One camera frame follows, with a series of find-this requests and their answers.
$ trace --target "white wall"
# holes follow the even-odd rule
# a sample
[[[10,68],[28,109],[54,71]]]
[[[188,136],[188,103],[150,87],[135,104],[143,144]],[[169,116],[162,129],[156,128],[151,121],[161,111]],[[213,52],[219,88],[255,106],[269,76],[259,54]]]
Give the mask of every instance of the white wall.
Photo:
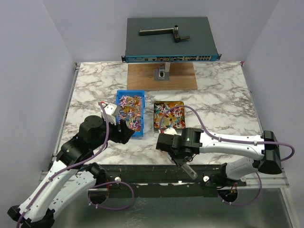
[[[208,16],[223,61],[245,60],[278,0],[43,0],[76,62],[121,61],[127,18]]]
[[[280,0],[245,61],[245,76],[264,129],[292,144],[283,163],[304,227],[304,1]],[[282,157],[290,152],[280,147]]]
[[[75,64],[41,0],[0,7],[0,227],[48,167]]]

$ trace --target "gray floor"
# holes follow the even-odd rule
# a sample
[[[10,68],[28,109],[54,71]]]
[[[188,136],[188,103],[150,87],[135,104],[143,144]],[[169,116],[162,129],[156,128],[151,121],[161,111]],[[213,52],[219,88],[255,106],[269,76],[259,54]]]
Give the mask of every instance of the gray floor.
[[[251,200],[257,190],[240,190],[238,202]],[[128,199],[109,199],[107,206],[123,206]],[[232,207],[218,198],[137,198],[124,211],[88,206],[86,194],[71,203],[53,228],[291,228],[280,189],[265,189],[260,200]]]

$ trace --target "white marble surface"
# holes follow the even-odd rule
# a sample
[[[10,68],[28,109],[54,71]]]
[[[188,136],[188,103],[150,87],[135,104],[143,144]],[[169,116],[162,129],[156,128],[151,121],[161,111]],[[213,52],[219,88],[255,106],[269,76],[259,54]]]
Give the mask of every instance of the white marble surface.
[[[195,63],[194,69],[198,90],[145,92],[144,137],[132,138],[126,145],[109,141],[108,148],[92,161],[100,164],[171,164],[165,152],[155,149],[158,134],[152,125],[154,101],[183,101],[195,108],[206,127],[216,133],[260,134],[240,63]],[[114,103],[117,90],[125,90],[126,85],[127,64],[82,63],[60,146],[78,132],[87,116],[100,115],[98,101]],[[200,127],[196,116],[190,110],[185,111],[186,126]],[[192,163],[222,164],[238,158],[218,153],[200,154]]]

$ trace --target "blue plastic bin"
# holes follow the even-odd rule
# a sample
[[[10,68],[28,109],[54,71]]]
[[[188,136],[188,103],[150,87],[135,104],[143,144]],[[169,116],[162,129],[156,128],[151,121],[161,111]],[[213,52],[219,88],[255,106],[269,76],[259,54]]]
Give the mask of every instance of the blue plastic bin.
[[[132,137],[143,137],[143,127],[144,127],[144,123],[143,123],[143,109],[145,107],[144,104],[144,91],[143,90],[117,90],[117,95],[116,95],[116,104],[119,105],[119,100],[120,98],[122,98],[122,96],[138,96],[138,97],[142,97],[142,127],[141,127],[141,131],[140,132],[135,132]]]

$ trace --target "wooden board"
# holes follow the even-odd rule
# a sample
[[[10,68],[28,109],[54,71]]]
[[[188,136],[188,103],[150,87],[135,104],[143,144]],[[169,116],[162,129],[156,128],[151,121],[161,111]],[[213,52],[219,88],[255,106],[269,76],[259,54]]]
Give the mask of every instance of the wooden board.
[[[171,63],[169,81],[154,81],[153,71],[159,66],[164,64],[129,64],[127,89],[145,91],[198,89],[193,63]]]

